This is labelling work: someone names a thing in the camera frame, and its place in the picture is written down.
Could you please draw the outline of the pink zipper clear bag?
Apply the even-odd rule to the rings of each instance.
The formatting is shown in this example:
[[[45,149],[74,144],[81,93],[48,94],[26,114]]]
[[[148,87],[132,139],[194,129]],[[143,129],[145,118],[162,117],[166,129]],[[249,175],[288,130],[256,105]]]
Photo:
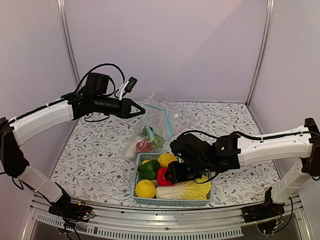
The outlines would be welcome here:
[[[152,92],[140,103],[145,107],[148,124],[163,129],[171,138],[196,121],[196,117],[187,112],[181,102],[175,102],[158,91]]]

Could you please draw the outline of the yellow lemon front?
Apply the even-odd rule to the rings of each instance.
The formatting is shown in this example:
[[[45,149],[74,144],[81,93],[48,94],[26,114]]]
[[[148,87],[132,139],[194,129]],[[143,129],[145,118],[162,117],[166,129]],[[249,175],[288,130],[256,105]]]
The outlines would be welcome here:
[[[152,181],[143,179],[136,184],[135,195],[139,198],[152,199],[156,195],[156,186]]]

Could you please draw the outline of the front aluminium rail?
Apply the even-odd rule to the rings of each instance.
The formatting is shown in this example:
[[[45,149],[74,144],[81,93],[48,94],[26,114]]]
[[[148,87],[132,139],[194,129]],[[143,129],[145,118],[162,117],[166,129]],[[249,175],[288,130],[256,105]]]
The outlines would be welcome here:
[[[263,226],[273,218],[245,222],[240,205],[230,207],[142,207],[87,202],[95,216],[64,227],[49,213],[49,204],[35,195],[23,230],[24,240],[309,240],[311,233],[301,201],[294,195],[285,204],[277,232]]]

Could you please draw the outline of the yellow lemon back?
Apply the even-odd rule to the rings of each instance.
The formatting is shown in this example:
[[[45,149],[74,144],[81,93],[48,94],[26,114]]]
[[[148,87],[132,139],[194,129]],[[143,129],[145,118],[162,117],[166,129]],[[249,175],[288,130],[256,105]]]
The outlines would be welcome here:
[[[163,153],[157,158],[157,161],[161,168],[167,168],[170,163],[176,162],[178,159],[171,153]]]

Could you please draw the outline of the green grapes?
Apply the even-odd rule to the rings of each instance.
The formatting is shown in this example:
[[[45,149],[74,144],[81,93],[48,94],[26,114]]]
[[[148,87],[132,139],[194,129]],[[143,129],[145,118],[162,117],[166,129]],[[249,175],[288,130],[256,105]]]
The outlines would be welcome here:
[[[160,149],[164,146],[165,140],[162,136],[155,134],[154,137],[151,139],[151,146],[153,149]]]

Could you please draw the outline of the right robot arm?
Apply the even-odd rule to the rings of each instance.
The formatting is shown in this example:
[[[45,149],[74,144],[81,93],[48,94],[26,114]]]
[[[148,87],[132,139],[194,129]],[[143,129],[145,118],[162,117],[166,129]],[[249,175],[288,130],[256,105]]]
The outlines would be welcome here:
[[[171,152],[181,159],[167,167],[165,179],[173,184],[199,179],[206,173],[222,174],[254,163],[296,158],[285,176],[271,187],[259,206],[262,218],[269,218],[306,181],[320,175],[320,131],[313,118],[296,128],[256,136],[240,131],[201,140],[189,130],[170,143]]]

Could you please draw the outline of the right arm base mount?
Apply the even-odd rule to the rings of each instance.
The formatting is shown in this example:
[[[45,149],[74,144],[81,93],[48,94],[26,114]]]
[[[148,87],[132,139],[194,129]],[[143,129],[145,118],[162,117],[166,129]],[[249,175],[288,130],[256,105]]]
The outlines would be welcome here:
[[[284,222],[284,203],[267,200],[260,204],[245,206],[241,209],[245,223],[257,223],[257,229],[264,235],[273,235]]]

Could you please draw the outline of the light blue plastic basket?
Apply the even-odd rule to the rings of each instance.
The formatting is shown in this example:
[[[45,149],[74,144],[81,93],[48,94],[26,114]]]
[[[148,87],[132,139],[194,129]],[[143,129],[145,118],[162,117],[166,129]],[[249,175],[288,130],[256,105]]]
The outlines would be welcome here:
[[[140,176],[139,168],[145,160],[157,160],[159,153],[139,153],[131,183],[131,197],[140,205],[168,207],[204,207],[213,197],[212,183],[206,181],[210,175],[203,175],[199,184],[194,181],[177,183],[169,186],[158,185],[156,179],[145,180]],[[136,195],[136,189],[145,185],[148,192],[155,191],[152,198]]]

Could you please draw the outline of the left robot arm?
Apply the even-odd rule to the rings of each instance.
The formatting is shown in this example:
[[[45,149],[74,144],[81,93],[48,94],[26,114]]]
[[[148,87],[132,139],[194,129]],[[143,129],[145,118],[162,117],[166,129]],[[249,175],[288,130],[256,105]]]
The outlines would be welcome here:
[[[123,81],[117,91],[118,97],[107,93],[111,81],[106,74],[88,73],[83,87],[19,117],[3,117],[0,120],[0,161],[4,174],[43,195],[51,204],[55,204],[55,209],[63,217],[70,217],[75,211],[70,197],[45,173],[29,163],[27,157],[36,157],[37,153],[28,150],[24,154],[23,151],[31,144],[39,144],[44,137],[53,137],[52,140],[45,140],[44,146],[36,146],[36,150],[40,151],[38,155],[43,157],[49,144],[58,142],[59,135],[53,131],[59,125],[67,125],[92,113],[119,119],[130,119],[145,113],[143,107],[125,97],[137,84],[135,77]]]

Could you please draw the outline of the yellow lemon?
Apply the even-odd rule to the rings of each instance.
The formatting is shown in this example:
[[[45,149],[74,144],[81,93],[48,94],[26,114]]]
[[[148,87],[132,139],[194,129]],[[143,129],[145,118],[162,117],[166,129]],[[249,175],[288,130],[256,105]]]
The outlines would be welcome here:
[[[157,158],[157,161],[161,168],[167,168],[170,163],[176,162],[178,159],[171,153],[163,153]]]
[[[136,184],[135,195],[139,198],[152,199],[156,195],[156,186],[152,181],[143,179]]]

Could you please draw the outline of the white radish with leaves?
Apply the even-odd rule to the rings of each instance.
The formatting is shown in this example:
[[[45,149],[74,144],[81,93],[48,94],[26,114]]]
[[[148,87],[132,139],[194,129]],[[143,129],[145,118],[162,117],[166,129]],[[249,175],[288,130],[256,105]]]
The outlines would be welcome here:
[[[149,132],[146,127],[135,129],[132,136],[130,137],[127,145],[124,149],[123,156],[126,159],[134,159],[138,152],[136,152],[136,144],[140,141],[148,141],[150,143]]]

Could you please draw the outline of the blue zipper clear bag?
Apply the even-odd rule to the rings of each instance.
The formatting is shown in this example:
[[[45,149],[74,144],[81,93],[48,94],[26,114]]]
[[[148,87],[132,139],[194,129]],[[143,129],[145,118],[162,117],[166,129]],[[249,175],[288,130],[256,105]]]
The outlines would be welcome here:
[[[172,137],[165,134],[165,131],[163,129],[160,129],[156,126],[150,126],[148,124],[146,113],[143,114],[142,117],[139,119],[137,125],[134,128],[134,131],[135,131],[135,129],[142,129],[143,127],[146,127],[146,129],[148,130],[150,142],[152,142],[152,138],[154,137],[155,134],[162,136],[163,139],[165,140],[165,143],[169,142],[172,139]],[[142,152],[142,153],[153,153],[159,149],[161,149],[161,148],[153,149],[153,151],[151,151],[151,152]]]

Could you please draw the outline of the red bell pepper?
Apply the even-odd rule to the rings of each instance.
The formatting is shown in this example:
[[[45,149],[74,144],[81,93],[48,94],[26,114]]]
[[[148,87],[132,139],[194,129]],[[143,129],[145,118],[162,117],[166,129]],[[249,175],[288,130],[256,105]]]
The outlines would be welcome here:
[[[173,185],[170,181],[165,179],[165,174],[167,173],[166,167],[161,167],[157,170],[157,178],[156,181],[159,186],[171,186]]]

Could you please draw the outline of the aluminium frame post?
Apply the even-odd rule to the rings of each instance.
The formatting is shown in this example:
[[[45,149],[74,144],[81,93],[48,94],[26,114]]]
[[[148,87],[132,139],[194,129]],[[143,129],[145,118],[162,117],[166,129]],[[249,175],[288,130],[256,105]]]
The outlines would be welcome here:
[[[275,1],[274,0],[268,0],[266,5],[266,14],[265,14],[265,20],[263,24],[263,31],[262,31],[262,38],[261,43],[259,47],[258,57],[255,64],[255,68],[253,71],[253,76],[251,80],[251,84],[249,87],[249,92],[246,97],[245,104],[249,108],[253,102],[254,95],[257,89],[259,77],[261,74],[261,70],[264,63],[264,58],[268,46],[268,40],[270,36],[271,26],[272,26],[272,20],[273,20],[273,14],[274,14],[274,8],[275,8]]]
[[[71,33],[69,30],[66,3],[64,0],[57,0],[56,3],[57,3],[58,14],[59,14],[60,26],[62,30],[62,36],[65,44],[67,58],[70,65],[70,70],[71,70],[75,85],[77,86],[80,83],[81,78],[79,75],[78,66],[77,66],[73,44],[72,44]]]

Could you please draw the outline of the left aluminium frame post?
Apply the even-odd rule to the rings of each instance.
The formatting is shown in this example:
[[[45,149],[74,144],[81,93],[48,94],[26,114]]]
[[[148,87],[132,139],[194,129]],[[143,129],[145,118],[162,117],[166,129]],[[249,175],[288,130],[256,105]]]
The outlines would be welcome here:
[[[73,44],[72,44],[71,33],[69,30],[66,3],[64,0],[57,0],[56,3],[57,3],[58,14],[59,14],[60,26],[62,30],[62,36],[65,44],[67,58],[70,65],[70,70],[71,70],[75,85],[77,86],[80,83],[81,78],[79,75],[78,66],[77,66]]]

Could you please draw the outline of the green bell pepper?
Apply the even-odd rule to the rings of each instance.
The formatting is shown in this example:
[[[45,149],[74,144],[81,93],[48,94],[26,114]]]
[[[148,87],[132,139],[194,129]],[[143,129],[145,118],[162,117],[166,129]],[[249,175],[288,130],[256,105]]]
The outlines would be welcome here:
[[[142,179],[155,180],[157,178],[157,172],[159,168],[160,163],[157,160],[152,159],[147,163],[142,164],[138,168],[138,173]]]

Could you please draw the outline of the napa cabbage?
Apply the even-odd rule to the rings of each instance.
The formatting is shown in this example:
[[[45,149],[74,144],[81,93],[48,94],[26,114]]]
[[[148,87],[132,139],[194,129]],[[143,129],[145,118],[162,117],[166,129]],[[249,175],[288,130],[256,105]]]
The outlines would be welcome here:
[[[181,182],[170,186],[158,186],[156,198],[163,200],[206,200],[211,191],[212,183],[202,175],[194,181]]]

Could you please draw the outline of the right aluminium frame post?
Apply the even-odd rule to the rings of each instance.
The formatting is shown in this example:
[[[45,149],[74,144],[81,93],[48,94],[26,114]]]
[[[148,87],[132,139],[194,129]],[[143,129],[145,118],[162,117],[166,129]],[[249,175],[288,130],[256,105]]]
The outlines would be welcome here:
[[[249,87],[249,92],[246,97],[245,104],[249,108],[253,102],[254,95],[257,89],[259,77],[261,74],[261,70],[264,63],[264,58],[268,46],[268,40],[270,36],[271,26],[272,26],[272,20],[273,20],[273,14],[274,14],[274,8],[275,8],[275,1],[274,0],[268,0],[266,5],[266,14],[265,14],[265,20],[263,24],[263,31],[262,31],[262,38],[261,43],[259,47],[258,57],[255,64],[255,68],[253,71],[253,76],[251,80],[251,84]]]

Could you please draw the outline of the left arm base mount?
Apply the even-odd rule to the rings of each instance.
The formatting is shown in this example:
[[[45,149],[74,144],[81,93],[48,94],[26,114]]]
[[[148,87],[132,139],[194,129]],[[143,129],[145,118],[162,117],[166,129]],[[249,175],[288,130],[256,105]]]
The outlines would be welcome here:
[[[72,203],[69,194],[59,185],[62,196],[57,202],[51,202],[48,212],[52,215],[60,216],[73,222],[88,222],[95,216],[93,208],[86,205],[85,201]]]

